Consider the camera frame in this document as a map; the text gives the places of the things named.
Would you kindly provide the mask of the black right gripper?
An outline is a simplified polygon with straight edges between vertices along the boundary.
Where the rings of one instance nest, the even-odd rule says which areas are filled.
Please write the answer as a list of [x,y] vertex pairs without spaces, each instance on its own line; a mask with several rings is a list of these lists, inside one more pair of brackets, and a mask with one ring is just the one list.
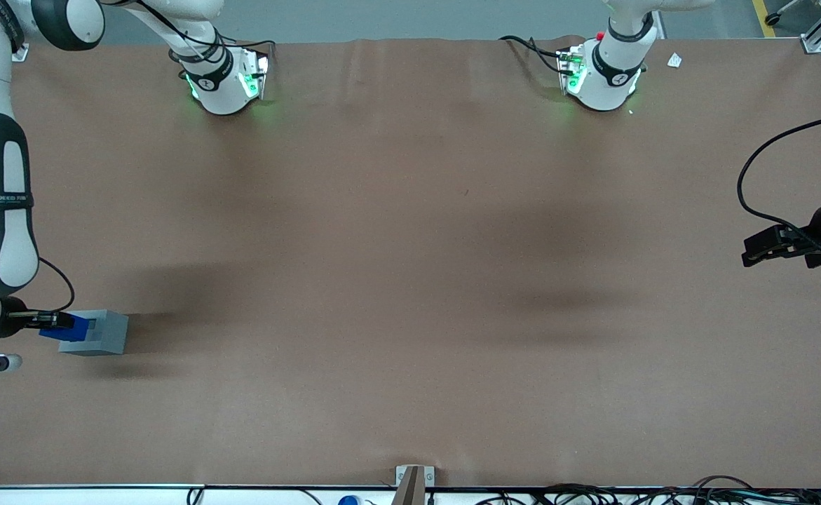
[[20,298],[0,299],[0,338],[15,335],[31,323],[35,329],[71,329],[76,319],[71,314],[34,314]]

